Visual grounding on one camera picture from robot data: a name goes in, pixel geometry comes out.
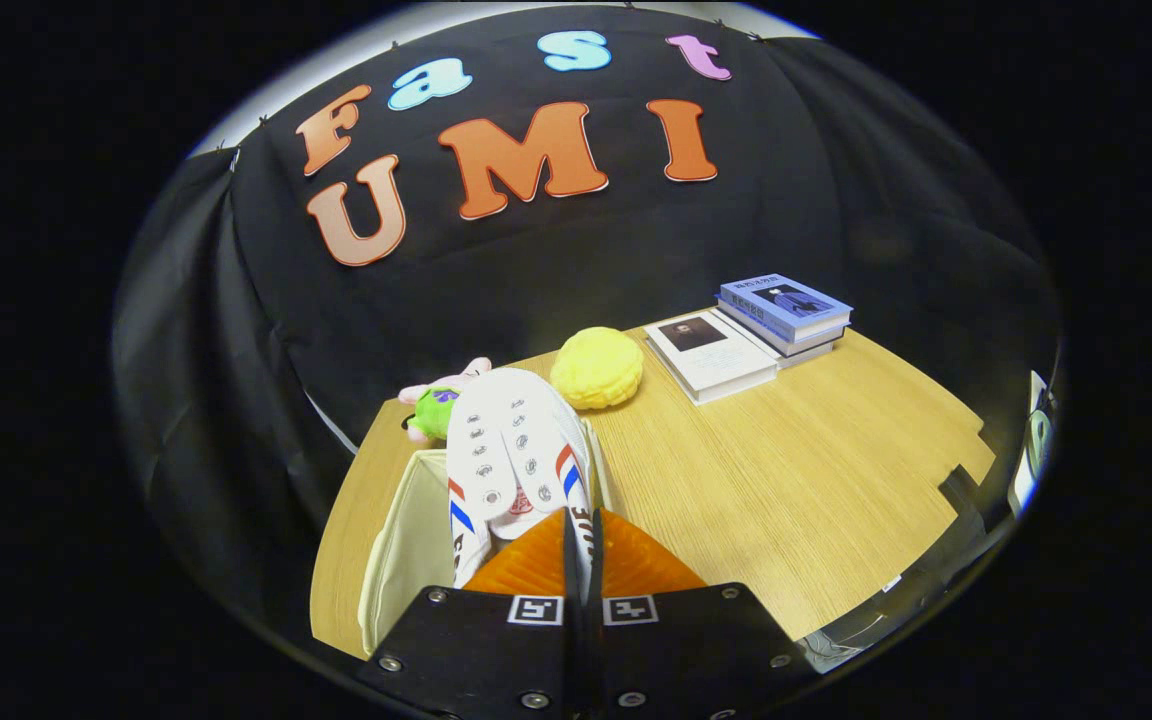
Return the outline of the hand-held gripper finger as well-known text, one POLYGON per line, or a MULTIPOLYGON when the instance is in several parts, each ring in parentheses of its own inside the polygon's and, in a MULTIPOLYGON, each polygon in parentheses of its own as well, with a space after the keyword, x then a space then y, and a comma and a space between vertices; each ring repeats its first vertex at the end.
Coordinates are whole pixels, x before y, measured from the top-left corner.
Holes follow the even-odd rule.
POLYGON ((685 584, 662 544, 596 514, 588 679, 598 719, 761 719, 818 673, 745 584, 685 584))
POLYGON ((370 659, 365 691, 411 719, 567 719, 577 594, 566 511, 558 594, 493 594, 425 585, 370 659))

